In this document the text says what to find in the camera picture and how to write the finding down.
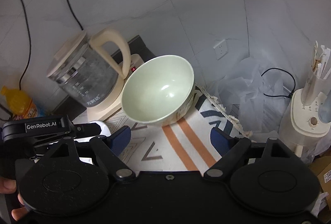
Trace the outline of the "person's hand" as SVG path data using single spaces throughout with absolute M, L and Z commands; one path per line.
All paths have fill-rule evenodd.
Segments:
M 19 221 L 24 217 L 28 210 L 23 205 L 23 201 L 20 194 L 16 191 L 16 181 L 12 179 L 6 179 L 1 176 L 1 194 L 5 194 L 6 203 L 11 210 L 11 216 L 15 221 Z

